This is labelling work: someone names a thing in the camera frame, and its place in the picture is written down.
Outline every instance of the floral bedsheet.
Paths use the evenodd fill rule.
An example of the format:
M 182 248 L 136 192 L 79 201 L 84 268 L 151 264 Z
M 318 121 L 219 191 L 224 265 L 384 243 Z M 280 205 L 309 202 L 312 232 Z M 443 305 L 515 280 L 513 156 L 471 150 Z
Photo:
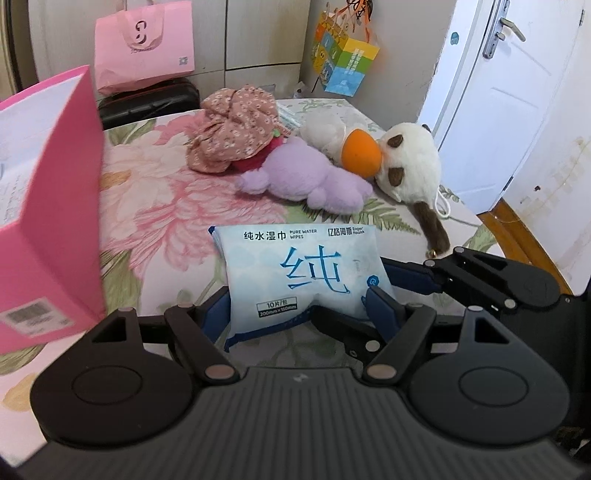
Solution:
M 296 115 L 330 109 L 345 117 L 354 107 L 346 100 L 281 100 Z M 200 304 L 226 282 L 225 266 L 207 231 L 212 225 L 266 223 L 362 223 L 375 225 L 383 257 L 423 262 L 427 241 L 404 205 L 376 191 L 363 211 L 337 217 L 310 211 L 302 203 L 271 196 L 238 194 L 236 174 L 200 174 L 185 164 L 186 143 L 203 112 L 163 116 L 105 132 L 101 177 L 101 246 L 103 288 L 107 309 L 134 306 L 140 314 L 163 312 L 180 302 Z M 383 134 L 369 119 L 375 138 Z M 493 235 L 449 190 L 452 218 L 444 221 L 452 245 L 502 255 Z M 420 301 L 440 313 L 462 307 L 445 294 L 430 297 L 398 291 L 400 301 Z M 225 341 L 226 333 L 218 340 Z M 19 352 L 0 355 L 0 455 L 16 465 L 45 440 L 30 409 L 35 377 L 80 335 Z M 167 348 L 148 349 L 167 354 Z M 359 369 L 342 344 L 312 325 L 240 343 L 230 349 L 231 361 L 244 371 L 250 365 L 270 367 L 338 367 Z

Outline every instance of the orange beak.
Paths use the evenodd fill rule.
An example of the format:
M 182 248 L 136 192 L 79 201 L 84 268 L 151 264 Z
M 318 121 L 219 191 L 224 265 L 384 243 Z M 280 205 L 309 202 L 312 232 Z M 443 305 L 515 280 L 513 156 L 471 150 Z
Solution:
M 369 179 L 382 166 L 382 151 L 369 133 L 357 129 L 345 140 L 341 161 L 345 170 Z

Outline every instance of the pink paper bag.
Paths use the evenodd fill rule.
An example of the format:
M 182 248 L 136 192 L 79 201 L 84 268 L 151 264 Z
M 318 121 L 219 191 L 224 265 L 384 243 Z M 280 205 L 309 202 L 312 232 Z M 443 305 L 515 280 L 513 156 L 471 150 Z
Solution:
M 121 10 L 96 21 L 95 80 L 103 95 L 146 88 L 194 69 L 188 0 Z

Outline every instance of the stuffed toy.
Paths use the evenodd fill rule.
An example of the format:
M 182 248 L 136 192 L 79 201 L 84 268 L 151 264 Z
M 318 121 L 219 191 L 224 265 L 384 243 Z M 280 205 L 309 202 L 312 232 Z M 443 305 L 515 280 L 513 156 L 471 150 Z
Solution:
M 271 142 L 263 148 L 259 153 L 256 153 L 250 158 L 243 158 L 242 160 L 235 160 L 232 162 L 232 167 L 240 172 L 245 172 L 249 170 L 256 170 L 257 168 L 261 168 L 269 154 L 275 150 L 276 148 L 283 145 L 285 141 L 284 137 L 276 136 L 271 140 Z
M 335 167 L 299 137 L 289 137 L 273 150 L 261 168 L 240 175 L 238 189 L 252 195 L 268 190 L 276 197 L 306 200 L 311 209 L 338 215 L 359 213 L 373 193 L 367 181 Z
M 370 179 L 379 171 L 382 153 L 367 127 L 359 115 L 349 113 L 343 121 L 336 113 L 318 111 L 306 115 L 299 134 L 338 167 Z
M 408 205 L 433 253 L 447 252 L 449 237 L 437 211 L 441 161 L 428 126 L 396 125 L 384 134 L 379 144 L 384 157 L 376 183 L 388 196 Z M 445 199 L 444 202 L 449 211 L 449 204 Z
M 232 162 L 253 157 L 281 130 L 275 98 L 252 85 L 218 90 L 202 108 L 205 121 L 186 153 L 188 167 L 202 173 L 222 173 Z

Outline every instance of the white door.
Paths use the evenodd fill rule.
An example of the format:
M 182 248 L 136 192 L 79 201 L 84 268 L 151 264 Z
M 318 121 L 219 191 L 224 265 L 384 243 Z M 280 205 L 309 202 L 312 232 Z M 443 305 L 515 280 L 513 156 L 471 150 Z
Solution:
M 472 76 L 440 148 L 442 183 L 475 213 L 490 210 L 521 165 L 570 58 L 584 0 L 511 0 L 509 28 L 484 58 L 496 0 Z

